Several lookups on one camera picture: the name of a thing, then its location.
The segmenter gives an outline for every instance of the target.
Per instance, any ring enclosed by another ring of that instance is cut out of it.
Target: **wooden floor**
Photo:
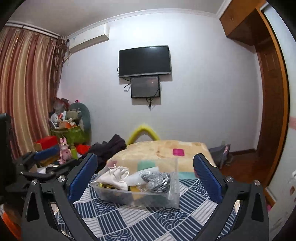
[[[251,183],[259,180],[261,183],[267,176],[267,166],[260,162],[257,153],[247,153],[234,156],[230,166],[224,165],[220,170],[224,176],[232,176],[239,182]]]

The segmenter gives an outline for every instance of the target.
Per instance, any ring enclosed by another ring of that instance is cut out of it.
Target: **blue gripper pad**
[[[80,200],[97,167],[97,156],[93,153],[89,153],[79,166],[71,170],[67,176],[68,180],[66,182],[68,201],[70,203]]]
[[[199,154],[193,157],[193,168],[209,194],[210,199],[220,204],[223,199],[222,187]]]
[[[56,144],[50,148],[36,152],[36,154],[34,155],[34,160],[42,161],[58,154],[59,154],[59,145]]]

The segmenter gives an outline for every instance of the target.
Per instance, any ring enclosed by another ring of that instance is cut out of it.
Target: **small monitor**
[[[159,76],[140,76],[131,78],[132,98],[159,97]]]

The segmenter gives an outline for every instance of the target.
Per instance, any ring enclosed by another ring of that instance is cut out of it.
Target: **mint green patch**
[[[196,179],[194,172],[179,172],[179,179]]]
[[[150,160],[143,160],[138,162],[138,171],[155,167],[155,162]]]

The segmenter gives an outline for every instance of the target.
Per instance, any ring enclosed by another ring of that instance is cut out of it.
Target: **white wall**
[[[255,50],[254,58],[255,58],[255,62],[256,62],[255,65],[256,65],[256,70],[257,70],[258,101],[259,101],[259,104],[257,106],[257,108],[258,108],[257,130],[256,130],[256,136],[255,136],[254,147],[253,148],[257,149],[258,142],[259,142],[259,137],[260,137],[260,131],[261,131],[261,124],[262,124],[263,89],[262,89],[261,70],[260,70],[260,65],[259,65],[259,60],[258,60],[258,55],[256,53],[256,50]]]
[[[258,75],[254,53],[225,37],[216,18],[184,13],[128,17],[109,23],[110,40],[73,54],[64,64],[61,93],[91,113],[92,142],[127,139],[140,124],[161,139],[223,140],[231,150],[257,146]],[[161,99],[149,111],[132,100],[117,76],[118,51],[169,45],[172,75],[161,77]]]
[[[274,10],[268,6],[264,10],[274,33],[280,44],[289,80],[290,91],[290,123],[287,138],[276,172],[271,180],[268,190],[277,199],[276,204],[269,212],[270,240],[272,240],[283,227],[291,214],[296,202],[296,192],[290,195],[290,188],[296,186],[296,180],[292,180],[292,173],[296,170],[296,125],[291,123],[291,118],[296,117],[296,42],[289,29]]]

